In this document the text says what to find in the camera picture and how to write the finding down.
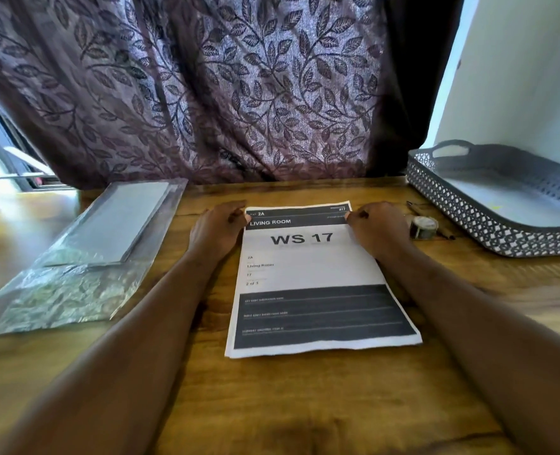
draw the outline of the pen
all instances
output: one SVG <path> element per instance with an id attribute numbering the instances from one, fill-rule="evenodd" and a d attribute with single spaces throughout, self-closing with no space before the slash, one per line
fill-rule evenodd
<path id="1" fill-rule="evenodd" d="M 417 215 L 426 215 L 425 212 L 423 212 L 419 206 L 417 206 L 416 204 L 411 203 L 410 201 L 406 202 L 406 206 L 413 211 L 415 214 Z M 445 237 L 448 240 L 454 240 L 455 236 L 448 231 L 445 227 L 443 227 L 442 225 L 438 224 L 438 231 L 437 233 L 442 236 Z"/>

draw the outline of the leaf pattern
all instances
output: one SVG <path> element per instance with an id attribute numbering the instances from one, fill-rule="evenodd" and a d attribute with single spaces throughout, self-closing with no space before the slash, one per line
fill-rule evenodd
<path id="1" fill-rule="evenodd" d="M 82 189 L 362 176 L 377 16 L 371 0 L 0 0 L 0 103 Z"/>

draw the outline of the person's left hand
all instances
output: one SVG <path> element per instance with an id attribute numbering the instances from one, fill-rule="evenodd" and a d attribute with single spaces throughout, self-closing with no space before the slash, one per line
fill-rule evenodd
<path id="1" fill-rule="evenodd" d="M 218 204 L 204 211 L 189 234 L 187 252 L 219 262 L 236 245 L 238 234 L 251 220 L 242 207 L 246 201 Z"/>

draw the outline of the window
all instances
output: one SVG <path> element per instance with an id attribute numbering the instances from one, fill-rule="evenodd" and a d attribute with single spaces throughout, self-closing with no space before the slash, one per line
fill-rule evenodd
<path id="1" fill-rule="evenodd" d="M 68 188 L 0 109 L 0 191 Z"/>

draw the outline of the forearm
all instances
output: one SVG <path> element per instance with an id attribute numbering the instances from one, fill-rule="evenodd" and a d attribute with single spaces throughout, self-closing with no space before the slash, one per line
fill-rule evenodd
<path id="1" fill-rule="evenodd" d="M 420 306 L 519 444 L 560 454 L 560 336 L 414 247 L 386 270 Z"/>
<path id="2" fill-rule="evenodd" d="M 0 444 L 0 455 L 141 455 L 168 399 L 215 265 L 185 255 L 53 382 Z"/>

